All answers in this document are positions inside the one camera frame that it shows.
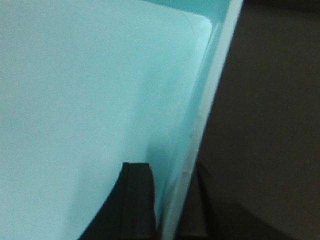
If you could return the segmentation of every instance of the black object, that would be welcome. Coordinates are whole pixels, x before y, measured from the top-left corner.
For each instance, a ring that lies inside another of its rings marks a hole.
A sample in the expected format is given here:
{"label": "black object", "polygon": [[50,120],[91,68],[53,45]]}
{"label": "black object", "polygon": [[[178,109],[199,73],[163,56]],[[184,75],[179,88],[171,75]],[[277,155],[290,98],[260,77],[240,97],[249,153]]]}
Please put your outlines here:
{"label": "black object", "polygon": [[183,205],[183,212],[176,232],[176,240],[208,239],[207,214],[204,209],[198,178],[198,169],[195,168]]}
{"label": "black object", "polygon": [[155,187],[147,163],[124,163],[119,178],[79,240],[152,240]]}

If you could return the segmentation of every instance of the turquoise plastic panel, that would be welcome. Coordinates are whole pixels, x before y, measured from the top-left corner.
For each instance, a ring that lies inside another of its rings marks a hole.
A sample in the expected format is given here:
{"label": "turquoise plastic panel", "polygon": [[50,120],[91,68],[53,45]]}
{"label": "turquoise plastic panel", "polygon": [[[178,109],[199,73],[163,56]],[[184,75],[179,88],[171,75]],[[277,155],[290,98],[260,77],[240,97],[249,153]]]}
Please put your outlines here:
{"label": "turquoise plastic panel", "polygon": [[241,3],[0,1],[0,239],[77,239],[122,162],[172,239]]}

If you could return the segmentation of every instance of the curved black edge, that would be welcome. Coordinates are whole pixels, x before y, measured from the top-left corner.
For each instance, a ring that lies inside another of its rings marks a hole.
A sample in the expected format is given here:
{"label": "curved black edge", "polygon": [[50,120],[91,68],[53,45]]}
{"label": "curved black edge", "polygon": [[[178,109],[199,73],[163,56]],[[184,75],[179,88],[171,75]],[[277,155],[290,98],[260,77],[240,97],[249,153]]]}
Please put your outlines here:
{"label": "curved black edge", "polygon": [[127,163],[79,240],[153,240],[155,186],[148,163]]}

